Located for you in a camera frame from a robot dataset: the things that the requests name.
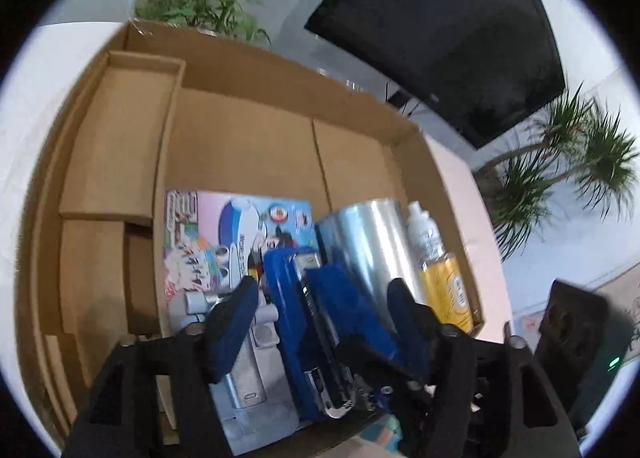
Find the yellow bottle white cap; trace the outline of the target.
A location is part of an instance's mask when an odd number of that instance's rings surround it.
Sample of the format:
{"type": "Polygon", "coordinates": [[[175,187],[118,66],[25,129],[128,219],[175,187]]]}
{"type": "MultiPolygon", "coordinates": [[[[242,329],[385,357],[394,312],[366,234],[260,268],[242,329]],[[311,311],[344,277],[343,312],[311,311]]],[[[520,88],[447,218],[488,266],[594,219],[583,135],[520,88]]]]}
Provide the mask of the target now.
{"type": "Polygon", "coordinates": [[[408,204],[407,234],[421,267],[427,304],[439,322],[473,329],[471,305],[456,256],[445,248],[436,221],[418,201],[408,204]]]}

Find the silver metal can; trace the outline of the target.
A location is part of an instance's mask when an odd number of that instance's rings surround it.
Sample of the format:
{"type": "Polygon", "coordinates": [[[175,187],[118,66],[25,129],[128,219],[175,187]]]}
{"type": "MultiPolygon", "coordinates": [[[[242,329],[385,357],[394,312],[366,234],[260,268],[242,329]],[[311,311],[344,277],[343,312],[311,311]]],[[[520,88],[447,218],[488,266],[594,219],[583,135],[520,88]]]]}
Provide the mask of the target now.
{"type": "Polygon", "coordinates": [[[387,305],[393,279],[402,279],[416,302],[426,302],[397,200],[372,199],[333,211],[317,223],[316,231],[323,260],[341,267],[387,328],[395,328],[387,305]]]}

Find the blue stapler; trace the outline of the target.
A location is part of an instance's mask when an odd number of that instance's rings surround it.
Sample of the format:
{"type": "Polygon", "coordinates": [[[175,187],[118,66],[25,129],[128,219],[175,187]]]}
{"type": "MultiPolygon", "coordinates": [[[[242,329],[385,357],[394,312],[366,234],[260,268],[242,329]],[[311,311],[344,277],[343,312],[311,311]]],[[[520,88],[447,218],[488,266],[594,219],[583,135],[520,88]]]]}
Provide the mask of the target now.
{"type": "Polygon", "coordinates": [[[300,417],[340,419],[355,407],[352,371],[335,349],[360,337],[389,360],[398,356],[393,333],[372,300],[337,265],[311,247],[280,247],[264,256],[267,295],[279,312],[279,350],[300,417]]]}

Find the brown cardboard box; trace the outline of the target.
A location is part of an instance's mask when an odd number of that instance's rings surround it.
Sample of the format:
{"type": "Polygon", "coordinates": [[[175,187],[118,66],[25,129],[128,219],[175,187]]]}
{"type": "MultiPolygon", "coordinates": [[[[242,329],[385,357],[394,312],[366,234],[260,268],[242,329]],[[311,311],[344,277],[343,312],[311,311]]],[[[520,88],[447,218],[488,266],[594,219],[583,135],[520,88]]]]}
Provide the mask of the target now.
{"type": "Polygon", "coordinates": [[[15,262],[14,395],[52,452],[107,347],[128,329],[124,228],[160,227],[166,189],[308,200],[332,210],[318,134],[393,147],[421,132],[368,93],[277,54],[151,22],[32,31],[2,99],[25,127],[15,262]]]}

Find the colourful cartoon picture book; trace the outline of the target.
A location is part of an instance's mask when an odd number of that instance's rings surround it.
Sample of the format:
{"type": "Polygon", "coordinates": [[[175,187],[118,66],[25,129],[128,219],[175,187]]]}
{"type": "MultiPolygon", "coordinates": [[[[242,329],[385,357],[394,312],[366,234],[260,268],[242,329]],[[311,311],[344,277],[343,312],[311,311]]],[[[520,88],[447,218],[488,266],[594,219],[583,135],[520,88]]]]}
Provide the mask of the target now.
{"type": "Polygon", "coordinates": [[[170,189],[165,195],[164,293],[224,293],[262,278],[264,254],[318,246],[306,200],[170,189]]]}

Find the spiky palm potted plant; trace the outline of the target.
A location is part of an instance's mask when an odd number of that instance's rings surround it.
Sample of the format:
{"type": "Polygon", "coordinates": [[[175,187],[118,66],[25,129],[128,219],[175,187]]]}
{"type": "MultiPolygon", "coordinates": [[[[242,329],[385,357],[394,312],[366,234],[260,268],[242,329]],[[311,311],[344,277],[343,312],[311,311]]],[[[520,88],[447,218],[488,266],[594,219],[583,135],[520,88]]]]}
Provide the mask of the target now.
{"type": "Polygon", "coordinates": [[[501,259],[553,223],[551,200],[572,185],[580,209],[628,220],[639,185],[638,137],[597,96],[563,93],[529,127],[529,142],[474,170],[501,259]]]}

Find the black flat screen monitor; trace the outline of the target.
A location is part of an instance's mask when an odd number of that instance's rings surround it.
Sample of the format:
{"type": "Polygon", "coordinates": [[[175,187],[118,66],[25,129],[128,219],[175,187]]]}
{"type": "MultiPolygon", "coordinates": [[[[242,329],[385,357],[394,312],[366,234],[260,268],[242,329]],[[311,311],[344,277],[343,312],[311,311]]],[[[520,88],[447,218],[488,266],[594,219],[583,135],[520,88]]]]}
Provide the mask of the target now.
{"type": "Polygon", "coordinates": [[[541,0],[322,0],[305,27],[396,82],[476,148],[565,89],[541,0]]]}

